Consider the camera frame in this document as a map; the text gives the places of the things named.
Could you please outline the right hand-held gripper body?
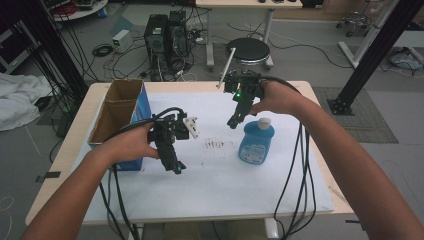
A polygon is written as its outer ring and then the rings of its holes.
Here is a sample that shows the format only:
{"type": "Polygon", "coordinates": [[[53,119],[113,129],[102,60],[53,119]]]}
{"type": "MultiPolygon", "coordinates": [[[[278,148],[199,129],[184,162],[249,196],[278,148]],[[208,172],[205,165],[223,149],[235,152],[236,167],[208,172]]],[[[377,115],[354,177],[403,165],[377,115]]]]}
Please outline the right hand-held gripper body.
{"type": "Polygon", "coordinates": [[[250,62],[237,55],[238,48],[231,47],[227,62],[224,65],[216,88],[223,88],[224,93],[231,93],[234,101],[253,101],[255,98],[263,98],[264,90],[260,86],[261,75],[248,70],[231,70],[231,63],[236,60],[244,67],[250,62]]]}

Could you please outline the blue bottle with white cap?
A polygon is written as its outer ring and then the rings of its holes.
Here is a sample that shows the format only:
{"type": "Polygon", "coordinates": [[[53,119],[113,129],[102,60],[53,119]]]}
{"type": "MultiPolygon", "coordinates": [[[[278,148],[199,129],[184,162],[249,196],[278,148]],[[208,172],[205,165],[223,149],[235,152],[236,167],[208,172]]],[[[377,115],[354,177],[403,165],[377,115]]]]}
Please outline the blue bottle with white cap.
{"type": "Polygon", "coordinates": [[[275,130],[269,118],[260,118],[244,126],[244,137],[240,143],[238,156],[247,163],[262,164],[269,152],[275,130]]]}

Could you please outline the cardboard box with blue sides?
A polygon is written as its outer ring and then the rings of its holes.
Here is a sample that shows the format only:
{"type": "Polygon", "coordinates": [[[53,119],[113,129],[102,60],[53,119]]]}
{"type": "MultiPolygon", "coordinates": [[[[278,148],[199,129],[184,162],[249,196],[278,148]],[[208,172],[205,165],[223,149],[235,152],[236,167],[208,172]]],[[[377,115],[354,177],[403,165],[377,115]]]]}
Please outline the cardboard box with blue sides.
{"type": "Polygon", "coordinates": [[[88,145],[95,148],[122,127],[148,119],[151,115],[142,80],[114,80],[100,106],[88,145]]]}

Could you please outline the person's right hand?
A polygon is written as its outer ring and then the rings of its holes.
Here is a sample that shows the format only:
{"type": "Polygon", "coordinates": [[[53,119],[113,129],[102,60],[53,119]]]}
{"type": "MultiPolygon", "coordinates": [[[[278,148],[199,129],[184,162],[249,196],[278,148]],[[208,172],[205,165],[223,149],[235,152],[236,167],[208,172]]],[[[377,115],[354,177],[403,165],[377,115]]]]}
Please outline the person's right hand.
{"type": "Polygon", "coordinates": [[[297,108],[304,104],[304,97],[286,85],[276,81],[266,81],[262,84],[262,87],[265,96],[259,103],[251,107],[251,115],[263,111],[295,115],[297,108]]]}

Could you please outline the black round stool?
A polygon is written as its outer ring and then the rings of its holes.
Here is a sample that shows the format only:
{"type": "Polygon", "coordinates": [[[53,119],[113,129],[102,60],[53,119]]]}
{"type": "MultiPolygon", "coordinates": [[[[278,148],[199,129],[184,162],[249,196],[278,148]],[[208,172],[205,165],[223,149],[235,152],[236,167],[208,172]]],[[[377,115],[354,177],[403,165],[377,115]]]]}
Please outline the black round stool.
{"type": "Polygon", "coordinates": [[[262,40],[244,37],[230,41],[226,45],[228,55],[243,67],[259,65],[266,62],[270,56],[269,46],[262,40]]]}

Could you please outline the white table mat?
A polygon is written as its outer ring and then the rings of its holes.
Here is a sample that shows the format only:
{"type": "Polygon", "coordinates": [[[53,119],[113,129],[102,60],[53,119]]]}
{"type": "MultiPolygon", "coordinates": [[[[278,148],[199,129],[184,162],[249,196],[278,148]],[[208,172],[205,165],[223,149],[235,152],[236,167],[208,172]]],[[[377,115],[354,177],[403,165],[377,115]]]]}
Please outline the white table mat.
{"type": "Polygon", "coordinates": [[[302,171],[296,144],[299,122],[289,115],[268,113],[275,129],[265,162],[252,165],[239,159],[243,128],[227,121],[235,102],[220,92],[150,93],[152,112],[179,107],[197,118],[196,139],[175,144],[186,168],[176,175],[152,158],[138,171],[121,172],[117,181],[104,181],[110,204],[96,195],[84,221],[103,223],[108,211],[133,222],[168,222],[290,215],[294,211],[330,213],[334,206],[314,154],[307,157],[310,174],[302,171]]]}

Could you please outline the white-legged desk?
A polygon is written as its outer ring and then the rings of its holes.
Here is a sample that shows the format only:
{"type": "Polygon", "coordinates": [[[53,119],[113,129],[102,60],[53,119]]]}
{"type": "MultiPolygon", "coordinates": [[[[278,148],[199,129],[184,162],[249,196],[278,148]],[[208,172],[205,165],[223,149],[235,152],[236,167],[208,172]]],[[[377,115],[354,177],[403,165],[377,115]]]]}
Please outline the white-legged desk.
{"type": "Polygon", "coordinates": [[[265,9],[265,28],[263,31],[263,42],[268,43],[272,19],[276,9],[301,9],[301,0],[196,0],[196,6],[206,9],[206,67],[212,70],[215,67],[214,46],[212,41],[212,10],[214,8],[224,9],[265,9]]]}

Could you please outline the black computer tower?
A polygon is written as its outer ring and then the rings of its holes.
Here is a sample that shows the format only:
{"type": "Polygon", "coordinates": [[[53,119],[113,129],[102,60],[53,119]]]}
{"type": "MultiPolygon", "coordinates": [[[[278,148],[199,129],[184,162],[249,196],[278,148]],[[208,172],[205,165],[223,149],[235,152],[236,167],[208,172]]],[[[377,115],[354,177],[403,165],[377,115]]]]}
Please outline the black computer tower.
{"type": "Polygon", "coordinates": [[[188,37],[186,30],[186,12],[171,11],[168,18],[170,60],[188,56],[188,37]]]}
{"type": "Polygon", "coordinates": [[[168,16],[165,14],[151,14],[144,32],[150,62],[156,69],[169,65],[170,42],[167,21],[168,16]]]}

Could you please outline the small white box device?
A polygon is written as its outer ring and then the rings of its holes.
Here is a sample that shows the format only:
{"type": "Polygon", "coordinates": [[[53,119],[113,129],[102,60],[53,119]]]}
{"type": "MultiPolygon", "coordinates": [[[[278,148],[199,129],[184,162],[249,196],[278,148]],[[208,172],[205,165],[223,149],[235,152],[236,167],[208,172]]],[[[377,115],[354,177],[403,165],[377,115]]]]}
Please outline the small white box device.
{"type": "Polygon", "coordinates": [[[124,53],[133,44],[133,40],[129,30],[123,29],[112,38],[115,50],[118,53],[124,53]]]}

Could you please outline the black tape strip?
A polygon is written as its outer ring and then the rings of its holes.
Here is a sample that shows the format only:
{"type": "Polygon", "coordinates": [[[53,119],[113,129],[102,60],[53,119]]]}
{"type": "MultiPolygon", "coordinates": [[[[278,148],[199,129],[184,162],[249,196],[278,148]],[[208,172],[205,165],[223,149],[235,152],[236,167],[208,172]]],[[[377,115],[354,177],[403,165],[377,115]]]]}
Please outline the black tape strip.
{"type": "Polygon", "coordinates": [[[59,178],[60,175],[61,175],[61,171],[49,171],[49,172],[46,172],[44,175],[37,176],[35,179],[35,182],[43,183],[46,179],[59,178]]]}

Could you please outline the office chair base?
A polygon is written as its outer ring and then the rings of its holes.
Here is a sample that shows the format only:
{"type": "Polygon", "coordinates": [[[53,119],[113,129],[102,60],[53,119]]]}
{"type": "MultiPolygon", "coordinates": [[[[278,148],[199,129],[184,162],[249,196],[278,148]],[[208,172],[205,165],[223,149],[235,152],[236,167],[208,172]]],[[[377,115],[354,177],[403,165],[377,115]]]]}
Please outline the office chair base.
{"type": "Polygon", "coordinates": [[[350,12],[346,17],[342,18],[337,24],[337,29],[346,29],[345,36],[363,36],[365,37],[372,25],[372,19],[360,12],[350,12]]]}

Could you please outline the grey floor mat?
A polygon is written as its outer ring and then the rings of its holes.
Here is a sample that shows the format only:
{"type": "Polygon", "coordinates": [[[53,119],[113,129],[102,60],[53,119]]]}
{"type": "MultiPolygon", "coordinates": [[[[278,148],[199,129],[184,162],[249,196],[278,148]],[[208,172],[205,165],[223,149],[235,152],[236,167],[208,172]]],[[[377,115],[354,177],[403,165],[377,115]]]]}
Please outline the grey floor mat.
{"type": "Polygon", "coordinates": [[[397,138],[365,89],[359,92],[351,105],[351,110],[344,115],[333,114],[329,105],[329,101],[335,99],[341,91],[340,88],[314,87],[313,91],[321,107],[358,142],[382,144],[398,143],[397,138]]]}

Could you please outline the round white table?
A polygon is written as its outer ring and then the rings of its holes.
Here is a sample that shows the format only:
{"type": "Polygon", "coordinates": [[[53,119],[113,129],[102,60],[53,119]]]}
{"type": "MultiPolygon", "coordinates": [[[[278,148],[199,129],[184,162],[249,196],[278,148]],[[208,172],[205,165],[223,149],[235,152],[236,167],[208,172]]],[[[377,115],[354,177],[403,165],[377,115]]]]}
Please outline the round white table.
{"type": "Polygon", "coordinates": [[[49,9],[56,22],[83,18],[92,14],[105,17],[105,7],[108,0],[61,0],[49,9]]]}

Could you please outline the white crumpled cloth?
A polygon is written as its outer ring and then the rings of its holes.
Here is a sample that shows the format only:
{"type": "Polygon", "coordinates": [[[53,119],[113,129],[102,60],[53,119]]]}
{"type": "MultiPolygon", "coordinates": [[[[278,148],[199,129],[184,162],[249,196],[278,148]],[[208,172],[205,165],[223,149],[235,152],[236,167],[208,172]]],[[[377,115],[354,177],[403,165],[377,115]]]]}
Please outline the white crumpled cloth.
{"type": "Polygon", "coordinates": [[[0,73],[0,131],[24,126],[40,116],[35,103],[52,91],[44,76],[0,73]]]}

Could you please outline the black metal stand post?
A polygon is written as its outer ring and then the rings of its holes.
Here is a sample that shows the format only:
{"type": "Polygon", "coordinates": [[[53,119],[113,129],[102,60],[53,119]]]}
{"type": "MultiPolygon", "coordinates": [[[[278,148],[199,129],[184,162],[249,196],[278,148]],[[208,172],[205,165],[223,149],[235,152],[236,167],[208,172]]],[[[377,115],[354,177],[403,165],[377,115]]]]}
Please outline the black metal stand post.
{"type": "Polygon", "coordinates": [[[13,0],[28,30],[44,46],[56,68],[68,85],[72,97],[82,101],[88,86],[68,54],[55,22],[41,0],[13,0]]]}
{"type": "Polygon", "coordinates": [[[351,105],[355,98],[423,6],[424,0],[397,1],[346,85],[335,99],[327,100],[332,114],[352,115],[351,105]]]}

